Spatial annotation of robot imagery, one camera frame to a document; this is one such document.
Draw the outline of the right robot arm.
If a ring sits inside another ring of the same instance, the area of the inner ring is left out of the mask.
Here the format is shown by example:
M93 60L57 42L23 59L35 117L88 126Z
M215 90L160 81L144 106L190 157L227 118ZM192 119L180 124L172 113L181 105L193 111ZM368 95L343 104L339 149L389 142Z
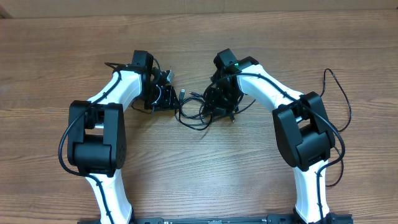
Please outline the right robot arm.
M231 119L243 95L260 102L272 114L277 148L293 168L297 200L294 212L301 223L330 223L325 172L336 131L320 95L303 94L270 76L254 58L238 60L230 49L217 53L216 72L205 90L203 112Z

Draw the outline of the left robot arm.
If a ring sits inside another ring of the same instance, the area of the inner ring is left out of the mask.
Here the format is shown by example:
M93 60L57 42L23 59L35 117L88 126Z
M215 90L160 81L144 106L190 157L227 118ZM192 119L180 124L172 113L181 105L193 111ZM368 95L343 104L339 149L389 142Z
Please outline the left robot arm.
M160 69L152 54L133 53L131 63L111 63L112 79L95 96L69 107L68 128L60 141L67 159L94 192L100 210L97 223L135 223L121 169L126 160L125 111L137 100L143 113L175 110L180 103L171 85L173 72Z

